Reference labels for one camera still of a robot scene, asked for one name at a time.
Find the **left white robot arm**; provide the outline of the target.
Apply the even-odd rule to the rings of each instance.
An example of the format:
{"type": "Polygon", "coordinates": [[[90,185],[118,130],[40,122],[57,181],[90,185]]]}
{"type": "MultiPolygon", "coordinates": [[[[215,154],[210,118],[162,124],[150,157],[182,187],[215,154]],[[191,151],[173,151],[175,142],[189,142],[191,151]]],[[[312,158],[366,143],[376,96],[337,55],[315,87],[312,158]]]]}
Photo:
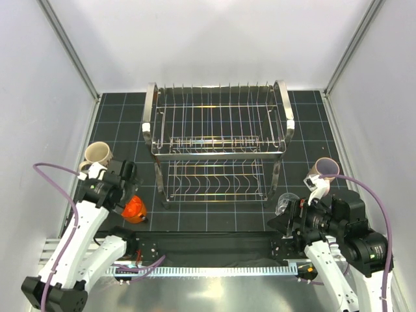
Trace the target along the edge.
{"type": "Polygon", "coordinates": [[[84,172],[73,171],[82,183],[79,199],[73,201],[42,170],[33,168],[68,200],[72,218],[55,251],[37,276],[27,276],[21,291],[40,311],[82,311],[96,281],[117,260],[131,260],[138,251],[134,231],[112,228],[97,250],[88,248],[98,229],[111,213],[121,213],[134,198],[140,180],[131,161],[111,160],[103,166],[91,164],[84,172]]]}

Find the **pink mug with purple interior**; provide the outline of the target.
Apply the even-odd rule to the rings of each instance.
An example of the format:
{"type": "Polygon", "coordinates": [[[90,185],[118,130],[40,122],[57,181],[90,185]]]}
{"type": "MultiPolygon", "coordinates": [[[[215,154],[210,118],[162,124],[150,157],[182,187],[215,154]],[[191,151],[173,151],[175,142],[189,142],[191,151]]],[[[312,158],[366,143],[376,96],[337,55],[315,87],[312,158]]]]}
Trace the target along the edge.
{"type": "Polygon", "coordinates": [[[310,191],[313,191],[316,189],[316,186],[311,181],[312,177],[319,175],[338,175],[339,173],[340,167],[333,159],[322,157],[319,158],[309,170],[306,178],[304,179],[304,183],[310,191]]]}

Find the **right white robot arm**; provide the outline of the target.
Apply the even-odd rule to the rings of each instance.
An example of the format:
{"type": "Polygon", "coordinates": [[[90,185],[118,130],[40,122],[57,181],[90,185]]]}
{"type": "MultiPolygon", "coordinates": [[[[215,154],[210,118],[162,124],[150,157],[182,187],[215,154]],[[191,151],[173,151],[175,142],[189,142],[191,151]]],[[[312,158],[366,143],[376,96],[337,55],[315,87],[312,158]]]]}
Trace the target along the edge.
{"type": "Polygon", "coordinates": [[[393,262],[357,192],[337,190],[308,202],[282,194],[268,226],[273,258],[296,266],[298,281],[325,286],[335,311],[392,311],[393,262]]]}

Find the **orange mug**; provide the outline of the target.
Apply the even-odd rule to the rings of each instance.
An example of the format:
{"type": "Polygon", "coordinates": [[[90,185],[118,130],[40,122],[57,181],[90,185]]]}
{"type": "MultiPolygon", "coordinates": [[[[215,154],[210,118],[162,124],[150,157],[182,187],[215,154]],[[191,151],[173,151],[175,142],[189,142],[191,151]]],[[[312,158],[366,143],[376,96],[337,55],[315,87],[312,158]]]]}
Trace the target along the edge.
{"type": "Polygon", "coordinates": [[[147,222],[147,209],[144,202],[138,196],[133,196],[125,206],[122,217],[131,224],[147,222]]]}

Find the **beige floral mug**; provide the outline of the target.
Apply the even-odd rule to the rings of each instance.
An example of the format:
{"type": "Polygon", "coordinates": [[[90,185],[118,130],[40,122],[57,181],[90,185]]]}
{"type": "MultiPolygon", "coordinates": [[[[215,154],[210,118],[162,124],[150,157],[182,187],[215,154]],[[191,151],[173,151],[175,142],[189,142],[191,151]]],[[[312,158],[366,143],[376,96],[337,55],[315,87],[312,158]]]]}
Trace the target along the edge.
{"type": "Polygon", "coordinates": [[[113,158],[110,146],[102,141],[91,143],[84,152],[84,161],[78,166],[78,170],[82,171],[86,166],[93,163],[99,163],[102,166],[108,166],[113,158]]]}

